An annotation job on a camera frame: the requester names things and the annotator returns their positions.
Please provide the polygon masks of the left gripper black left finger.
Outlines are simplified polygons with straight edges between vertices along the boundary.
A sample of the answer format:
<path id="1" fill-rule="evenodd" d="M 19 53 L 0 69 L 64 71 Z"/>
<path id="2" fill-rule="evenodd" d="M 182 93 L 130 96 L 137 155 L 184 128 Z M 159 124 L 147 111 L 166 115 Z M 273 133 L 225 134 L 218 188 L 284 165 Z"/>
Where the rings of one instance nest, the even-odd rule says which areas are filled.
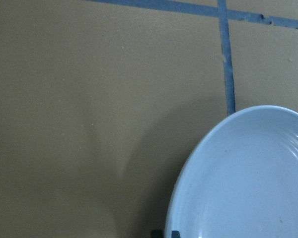
<path id="1" fill-rule="evenodd" d="M 152 230 L 151 238 L 163 238 L 163 230 Z"/>

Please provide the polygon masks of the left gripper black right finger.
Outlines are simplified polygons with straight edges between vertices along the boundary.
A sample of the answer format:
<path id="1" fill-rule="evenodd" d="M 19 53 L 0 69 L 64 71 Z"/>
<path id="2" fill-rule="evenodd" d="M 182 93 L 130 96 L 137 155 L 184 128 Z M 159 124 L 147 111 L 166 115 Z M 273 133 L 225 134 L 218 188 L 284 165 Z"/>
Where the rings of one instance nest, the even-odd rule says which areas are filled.
<path id="1" fill-rule="evenodd" d="M 179 231 L 172 231 L 171 232 L 171 238 L 181 238 Z"/>

